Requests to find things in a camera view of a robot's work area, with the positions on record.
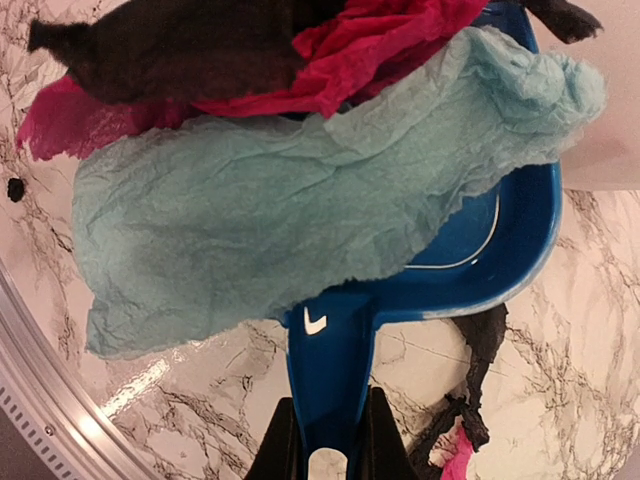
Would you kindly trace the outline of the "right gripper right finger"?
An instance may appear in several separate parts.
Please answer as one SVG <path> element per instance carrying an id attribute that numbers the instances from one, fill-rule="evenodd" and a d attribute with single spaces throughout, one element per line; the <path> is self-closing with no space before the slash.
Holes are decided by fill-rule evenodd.
<path id="1" fill-rule="evenodd" d="M 371 387 L 362 418 L 359 478 L 415 480 L 401 435 L 384 390 Z"/>

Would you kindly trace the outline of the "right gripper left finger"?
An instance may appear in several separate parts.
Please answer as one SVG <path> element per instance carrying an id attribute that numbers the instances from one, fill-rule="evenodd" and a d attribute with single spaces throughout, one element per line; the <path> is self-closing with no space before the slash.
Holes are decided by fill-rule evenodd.
<path id="1" fill-rule="evenodd" d="M 303 478 L 303 452 L 293 399 L 279 400 L 245 480 Z"/>

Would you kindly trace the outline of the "blue plastic dustpan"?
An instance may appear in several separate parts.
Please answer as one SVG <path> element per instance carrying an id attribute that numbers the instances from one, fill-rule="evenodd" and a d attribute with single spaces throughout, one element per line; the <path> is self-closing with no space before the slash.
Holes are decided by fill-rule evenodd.
<path id="1" fill-rule="evenodd" d="M 484 312 L 527 286 L 548 259 L 562 212 L 561 169 L 526 166 L 465 201 L 433 243 L 386 280 L 349 282 L 285 316 L 291 398 L 303 478 L 320 449 L 347 459 L 359 478 L 362 418 L 375 336 L 386 324 Z"/>

